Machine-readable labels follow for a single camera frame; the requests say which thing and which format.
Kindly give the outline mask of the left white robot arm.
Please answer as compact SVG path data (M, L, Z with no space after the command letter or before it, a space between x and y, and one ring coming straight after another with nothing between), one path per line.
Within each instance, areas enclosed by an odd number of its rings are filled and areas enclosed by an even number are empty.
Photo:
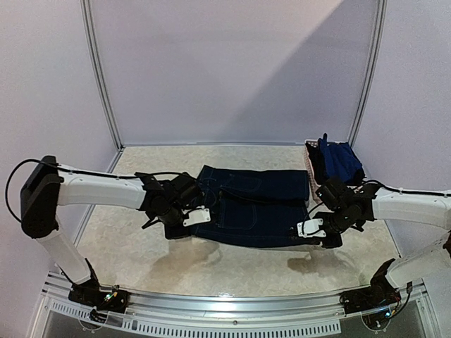
M65 167L54 156L35 161L35 169L20 191L20 224L23 232L39 242L54 259L77 293L89 305L105 298L87 260L63 233L56 211L68 205L105 205L129 208L146 214L144 228L162 223L174 237L190 226L211 220L206 206L191 208L202 195L197 180L176 173L172 180L158 180L155 174L120 176Z

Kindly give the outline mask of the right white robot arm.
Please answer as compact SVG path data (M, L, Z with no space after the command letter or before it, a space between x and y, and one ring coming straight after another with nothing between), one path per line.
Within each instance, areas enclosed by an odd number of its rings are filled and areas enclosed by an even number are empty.
M348 187L336 177L316 190L327 208L312 219L298 224L298 235L317 238L323 247L336 247L342 233L375 220L401 220L450 231L450 192L419 192L387 187L376 180L357 188ZM392 290L450 267L450 233L404 258L385 262L373 275L364 292L371 307L379 307Z

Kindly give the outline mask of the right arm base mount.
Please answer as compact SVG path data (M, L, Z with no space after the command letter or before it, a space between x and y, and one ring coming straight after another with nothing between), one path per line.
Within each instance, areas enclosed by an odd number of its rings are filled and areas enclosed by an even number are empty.
M407 283L407 296L388 282L375 281L368 287L353 289L340 294L339 302L345 314L361 313L364 326L374 332L384 331L390 321L400 314L410 300L413 282Z

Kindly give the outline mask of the dark blue denim jeans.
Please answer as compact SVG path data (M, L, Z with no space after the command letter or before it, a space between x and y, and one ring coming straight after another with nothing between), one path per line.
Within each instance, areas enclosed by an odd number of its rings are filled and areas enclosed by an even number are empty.
M263 249L317 243L297 234L297 224L307 215L310 196L305 170L233 170L204 165L197 182L203 194L189 207L205 206L211 221L165 227L167 239L199 237Z

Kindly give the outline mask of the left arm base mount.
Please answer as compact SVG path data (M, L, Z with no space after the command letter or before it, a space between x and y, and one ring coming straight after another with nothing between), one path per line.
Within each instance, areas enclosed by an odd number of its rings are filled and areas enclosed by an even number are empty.
M97 311L124 313L130 301L130 292L118 285L104 291L95 275L82 284L72 284L68 300Z

